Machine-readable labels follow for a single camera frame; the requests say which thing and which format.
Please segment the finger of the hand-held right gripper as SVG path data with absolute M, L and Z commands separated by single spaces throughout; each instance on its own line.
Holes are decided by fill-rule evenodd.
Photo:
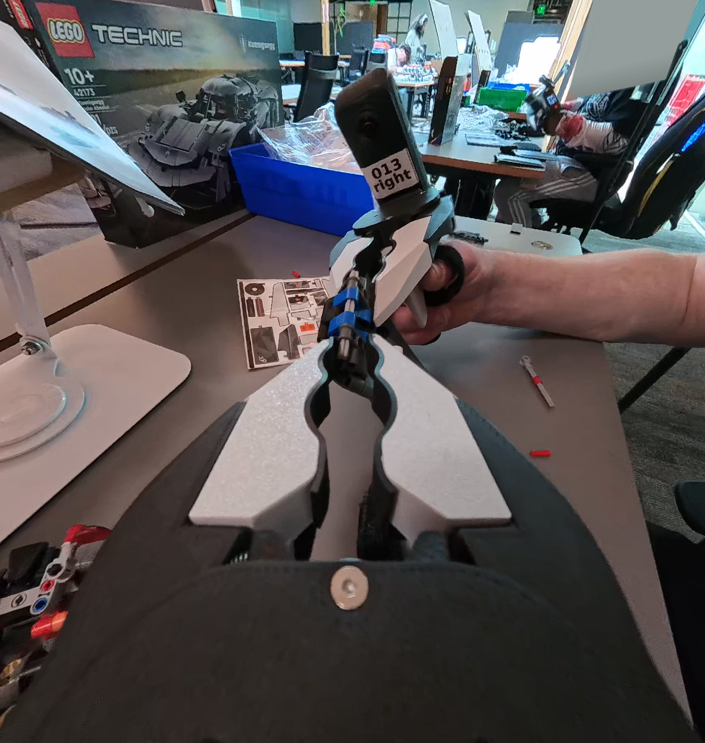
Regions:
M 330 255 L 329 296 L 335 297 L 344 290 L 350 271 L 356 271 L 362 292 L 370 308 L 383 308 L 384 294 L 377 286 L 378 276 L 384 269 L 387 246 L 382 238 L 357 236 L 349 231 L 335 246 Z
M 374 280 L 373 322 L 382 326 L 405 302 L 432 266 L 431 248 L 424 240 L 428 224 L 407 224 L 394 231 L 393 249 Z

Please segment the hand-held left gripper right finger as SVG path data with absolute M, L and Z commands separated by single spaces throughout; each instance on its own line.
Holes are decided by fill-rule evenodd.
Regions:
M 372 408 L 384 428 L 360 505 L 357 556 L 398 560 L 422 534 L 502 527 L 511 510 L 456 396 L 382 336 L 369 336 Z

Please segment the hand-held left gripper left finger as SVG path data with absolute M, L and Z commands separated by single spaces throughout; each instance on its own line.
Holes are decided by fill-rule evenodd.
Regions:
M 193 525 L 275 536 L 309 560 L 329 509 L 329 415 L 324 357 L 331 339 L 246 399 L 189 513 Z

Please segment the blue grey lego sub-assembly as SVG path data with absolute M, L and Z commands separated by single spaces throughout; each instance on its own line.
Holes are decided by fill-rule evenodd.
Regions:
M 323 309 L 318 339 L 328 340 L 322 364 L 329 380 L 347 391 L 372 399 L 375 357 L 370 337 L 375 330 L 366 290 L 368 280 L 352 268 Z

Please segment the white book stand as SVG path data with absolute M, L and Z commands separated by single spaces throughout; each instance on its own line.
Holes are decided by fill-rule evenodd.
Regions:
M 50 336 L 9 209 L 57 190 L 45 151 L 0 135 L 0 278 L 21 335 L 0 365 L 0 544 L 190 374 L 190 360 L 109 327 Z

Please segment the lego instruction booklet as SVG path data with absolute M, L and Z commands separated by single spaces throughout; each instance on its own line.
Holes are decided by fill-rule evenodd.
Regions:
M 13 29 L 0 22 L 0 123 L 153 206 L 183 216 Z

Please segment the person's right forearm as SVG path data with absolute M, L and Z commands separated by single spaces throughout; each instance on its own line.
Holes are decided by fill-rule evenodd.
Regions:
M 705 253 L 505 255 L 488 301 L 507 325 L 605 342 L 705 347 Z

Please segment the lego sticker sheet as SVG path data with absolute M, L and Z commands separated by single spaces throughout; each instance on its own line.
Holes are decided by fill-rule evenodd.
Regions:
M 249 370 L 283 366 L 316 344 L 328 277 L 238 280 L 245 357 Z

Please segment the grey lego axle red bush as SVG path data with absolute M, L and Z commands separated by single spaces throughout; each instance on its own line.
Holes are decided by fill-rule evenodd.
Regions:
M 552 397 L 550 396 L 550 394 L 548 393 L 547 389 L 545 388 L 541 377 L 537 374 L 535 368 L 533 367 L 531 358 L 528 355 L 524 355 L 520 359 L 520 364 L 521 364 L 522 367 L 524 367 L 524 369 L 526 370 L 526 372 L 530 376 L 530 378 L 531 378 L 531 380 L 533 382 L 533 385 L 537 388 L 538 392 L 541 394 L 541 396 L 542 396 L 543 400 L 545 401 L 546 405 L 550 409 L 554 409 L 555 408 L 554 401 L 553 401 Z

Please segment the dark lego set box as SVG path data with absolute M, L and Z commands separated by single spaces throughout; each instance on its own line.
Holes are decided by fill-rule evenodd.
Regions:
M 143 248 L 243 209 L 230 154 L 284 122 L 276 25 L 163 4 L 0 1 L 0 22 L 184 209 L 80 181 L 104 238 Z

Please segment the person's right hand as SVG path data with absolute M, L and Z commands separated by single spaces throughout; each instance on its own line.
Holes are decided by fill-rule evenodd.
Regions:
M 443 305 L 427 308 L 427 320 L 420 326 L 412 310 L 401 306 L 392 321 L 408 344 L 427 345 L 442 332 L 458 328 L 485 314 L 486 303 L 506 281 L 506 270 L 519 258 L 503 250 L 488 250 L 464 241 L 449 241 L 439 247 L 439 257 L 425 274 L 419 287 L 425 293 L 458 288 Z

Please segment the tall dark cardboard box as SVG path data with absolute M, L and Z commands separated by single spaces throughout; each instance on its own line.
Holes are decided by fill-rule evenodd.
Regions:
M 431 117 L 429 144 L 440 146 L 453 139 L 465 91 L 471 73 L 473 54 L 463 53 L 442 60 Z

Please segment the black office chair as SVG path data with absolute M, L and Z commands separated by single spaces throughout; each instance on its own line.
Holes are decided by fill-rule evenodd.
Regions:
M 667 222 L 675 229 L 704 182 L 705 93 L 646 151 L 624 199 L 609 199 L 592 227 L 629 240 Z
M 338 61 L 337 54 L 322 55 L 310 51 L 305 53 L 294 123 L 312 116 L 317 109 L 329 101 L 334 81 L 338 75 Z

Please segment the clear plastic bags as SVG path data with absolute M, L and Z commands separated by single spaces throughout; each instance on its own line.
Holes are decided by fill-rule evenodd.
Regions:
M 361 175 L 342 135 L 331 102 L 298 123 L 259 131 L 271 158 Z

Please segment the green plastic bin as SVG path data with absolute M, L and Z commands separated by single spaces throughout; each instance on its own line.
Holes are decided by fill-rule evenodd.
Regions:
M 479 88 L 477 104 L 505 112 L 518 112 L 530 91 L 528 83 L 489 83 Z

